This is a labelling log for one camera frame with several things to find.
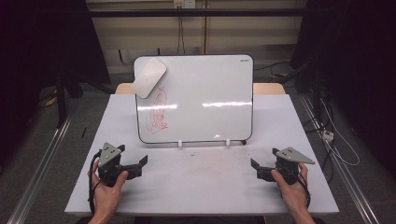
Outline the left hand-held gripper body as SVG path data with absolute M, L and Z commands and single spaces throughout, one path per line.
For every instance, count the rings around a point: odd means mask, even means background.
M 137 164 L 121 165 L 121 153 L 117 147 L 109 143 L 104 143 L 98 163 L 99 178 L 108 186 L 113 187 L 116 184 L 118 176 L 123 172 L 128 172 L 128 180 L 134 179 L 142 175 L 142 168 L 138 168 Z

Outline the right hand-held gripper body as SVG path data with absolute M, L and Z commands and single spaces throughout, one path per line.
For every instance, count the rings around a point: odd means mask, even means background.
M 280 172 L 285 181 L 289 185 L 293 185 L 298 180 L 299 174 L 299 163 L 314 164 L 315 162 L 305 156 L 300 151 L 293 147 L 286 147 L 280 150 L 276 155 L 276 167 L 275 170 Z M 260 167 L 257 172 L 257 178 L 267 182 L 275 182 L 271 175 L 272 167 Z

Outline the white whiteboard eraser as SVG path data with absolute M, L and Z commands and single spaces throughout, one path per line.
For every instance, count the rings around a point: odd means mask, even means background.
M 147 98 L 160 81 L 166 66 L 157 58 L 140 57 L 134 62 L 134 93 L 140 98 Z

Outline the white whiteboard with black frame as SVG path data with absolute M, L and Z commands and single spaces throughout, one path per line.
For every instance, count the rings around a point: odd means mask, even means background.
M 166 72 L 145 99 L 135 94 L 147 144 L 247 140 L 252 135 L 253 60 L 241 55 L 146 56 Z

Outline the person's right hand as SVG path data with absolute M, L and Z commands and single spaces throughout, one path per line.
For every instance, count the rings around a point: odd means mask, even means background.
M 307 168 L 303 163 L 298 164 L 300 168 L 299 179 L 302 185 L 296 182 L 289 185 L 277 170 L 271 172 L 272 177 L 280 188 L 282 199 L 285 202 L 290 215 L 297 219 L 308 214 L 307 199 L 304 187 L 307 186 Z

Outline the person's left hand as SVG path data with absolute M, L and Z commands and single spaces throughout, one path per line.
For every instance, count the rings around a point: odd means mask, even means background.
M 116 184 L 113 187 L 108 187 L 100 182 L 99 177 L 96 173 L 92 173 L 92 183 L 95 186 L 94 190 L 94 202 L 96 217 L 113 217 L 117 211 L 121 188 L 126 182 L 128 172 L 123 171 L 117 178 Z

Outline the wooden table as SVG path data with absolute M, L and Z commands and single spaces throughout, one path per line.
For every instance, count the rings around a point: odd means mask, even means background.
M 116 88 L 116 94 L 134 94 L 133 83 L 121 83 Z M 285 94 L 283 86 L 279 83 L 254 83 L 255 94 Z

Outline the black metal stand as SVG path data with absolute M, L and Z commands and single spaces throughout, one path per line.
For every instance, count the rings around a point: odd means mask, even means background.
M 61 70 L 56 76 L 58 128 L 64 124 L 67 117 L 64 91 L 67 91 L 69 96 L 72 98 L 80 98 L 83 94 L 83 91 L 78 84 L 78 78 L 72 70 Z

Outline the black curtain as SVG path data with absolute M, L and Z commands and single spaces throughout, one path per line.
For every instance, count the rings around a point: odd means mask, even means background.
M 396 178 L 396 0 L 306 0 L 290 64 L 326 36 L 320 73 L 353 128 Z
M 0 0 L 0 164 L 13 154 L 42 89 L 62 75 L 80 96 L 80 82 L 110 82 L 86 0 Z

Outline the aluminium floor rail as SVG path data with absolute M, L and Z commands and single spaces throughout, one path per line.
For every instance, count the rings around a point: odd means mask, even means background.
M 35 201 L 35 198 L 42 186 L 44 178 L 46 177 L 49 168 L 55 158 L 57 151 L 64 140 L 64 136 L 70 126 L 71 120 L 74 117 L 78 108 L 78 103 L 72 103 L 69 108 L 69 112 L 66 115 L 64 121 L 56 129 L 49 146 L 47 147 L 44 156 L 40 163 L 35 169 L 34 175 L 29 181 L 25 191 L 18 200 L 16 207 L 11 213 L 7 224 L 23 224 L 29 214 L 29 211 Z
M 336 156 L 336 154 L 338 153 L 336 147 L 331 147 L 330 143 L 328 143 L 326 140 L 323 140 L 321 133 L 319 134 L 319 138 L 325 144 L 326 151 L 332 159 L 333 167 L 337 170 L 338 174 L 343 180 L 346 186 L 346 190 L 348 191 L 353 203 L 361 214 L 364 223 L 379 224 L 379 221 L 375 215 L 372 206 L 370 205 L 366 196 L 361 191 L 361 188 L 356 182 L 352 173 L 350 173 L 348 165 Z

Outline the white wall socket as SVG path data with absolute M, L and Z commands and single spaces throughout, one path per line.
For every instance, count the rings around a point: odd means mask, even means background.
M 174 8 L 186 8 L 193 9 L 196 8 L 195 0 L 173 0 Z

